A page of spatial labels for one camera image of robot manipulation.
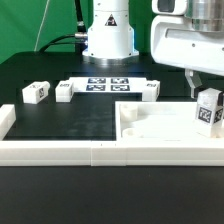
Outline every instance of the black and white pattern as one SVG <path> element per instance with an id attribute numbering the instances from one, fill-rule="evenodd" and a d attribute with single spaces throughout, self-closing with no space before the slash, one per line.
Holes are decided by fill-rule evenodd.
<path id="1" fill-rule="evenodd" d="M 212 111 L 205 109 L 203 107 L 200 107 L 199 114 L 198 114 L 199 120 L 202 120 L 206 123 L 210 123 L 211 117 L 212 117 Z"/>
<path id="2" fill-rule="evenodd" d="M 31 89 L 38 89 L 39 87 L 40 87 L 40 85 L 36 85 L 36 84 L 30 85 Z"/>
<path id="3" fill-rule="evenodd" d="M 111 85 L 111 91 L 113 92 L 130 91 L 130 86 L 129 85 Z"/>
<path id="4" fill-rule="evenodd" d="M 222 120 L 223 109 L 216 111 L 214 123 L 217 123 Z"/>
<path id="5" fill-rule="evenodd" d="M 106 86 L 105 85 L 87 85 L 86 91 L 98 91 L 102 92 L 105 91 Z"/>
<path id="6" fill-rule="evenodd" d="M 111 83 L 112 84 L 128 84 L 129 81 L 127 78 L 112 78 Z"/>
<path id="7" fill-rule="evenodd" d="M 40 98 L 42 98 L 44 96 L 44 89 L 43 88 L 39 89 L 39 95 L 40 95 Z"/>
<path id="8" fill-rule="evenodd" d="M 90 84 L 105 84 L 106 79 L 105 78 L 89 78 L 88 83 L 90 83 Z"/>

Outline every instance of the green screen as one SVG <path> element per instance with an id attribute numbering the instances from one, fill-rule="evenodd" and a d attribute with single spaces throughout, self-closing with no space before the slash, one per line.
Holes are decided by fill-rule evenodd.
<path id="1" fill-rule="evenodd" d="M 34 51 L 47 0 L 0 1 L 0 63 L 15 53 Z M 149 52 L 152 22 L 151 0 L 130 0 L 130 25 L 135 30 L 135 48 Z M 87 28 L 93 21 L 93 0 L 81 0 Z M 74 0 L 50 0 L 38 49 L 49 41 L 76 32 Z M 49 51 L 74 51 L 74 46 L 54 46 Z"/>

